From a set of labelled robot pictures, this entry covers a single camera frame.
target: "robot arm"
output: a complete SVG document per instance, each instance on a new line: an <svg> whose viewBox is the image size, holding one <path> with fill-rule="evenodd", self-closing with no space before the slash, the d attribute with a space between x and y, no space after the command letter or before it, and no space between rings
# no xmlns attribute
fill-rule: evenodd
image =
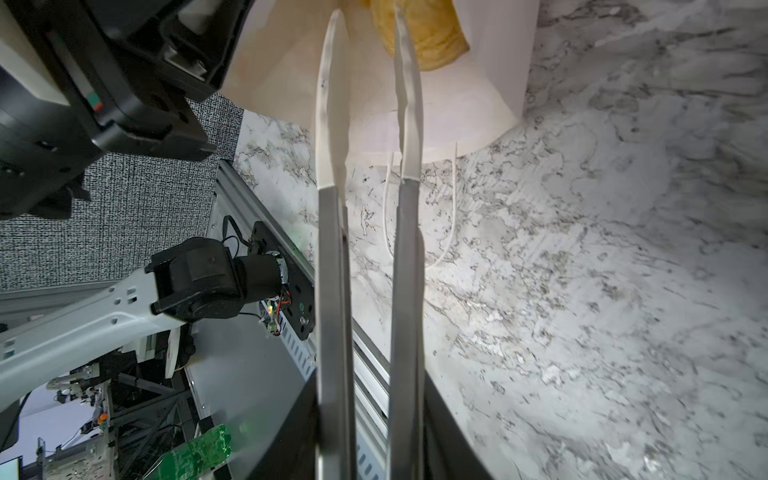
<svg viewBox="0 0 768 480"><path fill-rule="evenodd" d="M275 256L232 258L218 240L190 238L81 302L0 333L0 410L48 380L132 340L203 318L230 318L280 293ZM167 359L175 366L175 359Z"/></svg>
<svg viewBox="0 0 768 480"><path fill-rule="evenodd" d="M154 315L156 301L155 274L142 268L85 300L0 334L0 409L133 339L185 324L165 313Z"/></svg>

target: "marble countertop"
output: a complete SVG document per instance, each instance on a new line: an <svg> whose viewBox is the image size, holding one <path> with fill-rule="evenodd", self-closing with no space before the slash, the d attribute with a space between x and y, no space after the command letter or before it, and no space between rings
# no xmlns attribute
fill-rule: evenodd
<svg viewBox="0 0 768 480"><path fill-rule="evenodd" d="M427 369L495 477L765 478L767 26L757 0L542 2L525 124L458 159L426 274ZM308 134L246 112L234 165L314 261ZM350 166L347 206L388 354L384 173ZM423 168L428 262L451 188Z"/></svg>

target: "yellow sponge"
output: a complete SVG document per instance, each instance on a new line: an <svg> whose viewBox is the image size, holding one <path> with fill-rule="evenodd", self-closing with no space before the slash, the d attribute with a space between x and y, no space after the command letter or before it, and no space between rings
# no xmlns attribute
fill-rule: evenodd
<svg viewBox="0 0 768 480"><path fill-rule="evenodd" d="M392 0L362 0L371 8L373 24L384 48L395 56L395 4ZM419 69L435 70L469 50L452 0L398 0L406 10Z"/></svg>

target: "black and white patterned fabric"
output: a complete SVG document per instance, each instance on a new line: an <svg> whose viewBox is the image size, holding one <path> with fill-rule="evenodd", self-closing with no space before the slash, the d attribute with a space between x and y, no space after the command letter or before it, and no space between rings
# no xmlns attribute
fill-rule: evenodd
<svg viewBox="0 0 768 480"><path fill-rule="evenodd" d="M192 110L218 147L205 161L106 154L86 170L92 202L76 200L70 220L0 221L0 291L119 280L204 235L218 161L233 159L243 109L215 94Z"/></svg>

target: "white cord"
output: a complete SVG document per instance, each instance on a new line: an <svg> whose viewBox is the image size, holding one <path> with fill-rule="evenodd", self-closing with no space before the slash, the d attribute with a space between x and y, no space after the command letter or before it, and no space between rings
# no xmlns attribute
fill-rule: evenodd
<svg viewBox="0 0 768 480"><path fill-rule="evenodd" d="M451 159L451 174L453 179L453 199L452 199L452 216L451 216L451 233L448 235L448 243L445 245L445 249L440 254L440 257L438 257L437 260L432 265L427 265L425 270L429 270L433 268L434 266L437 266L438 263L442 262L445 258L445 255L448 254L448 251L451 249L451 245L453 244L453 235L456 232L456 155L458 154L458 144L455 144L455 150L453 151L453 158ZM387 226L386 226L386 205L387 205L387 197L389 196L389 175L392 173L392 161L395 154L391 153L389 154L389 160L387 161L386 165L386 177L384 178L384 198L382 199L382 217L383 217L383 233L384 233L384 244L386 245L386 251L389 253L389 258L395 259L394 253L392 253L392 249L389 246L389 234L387 233Z"/></svg>

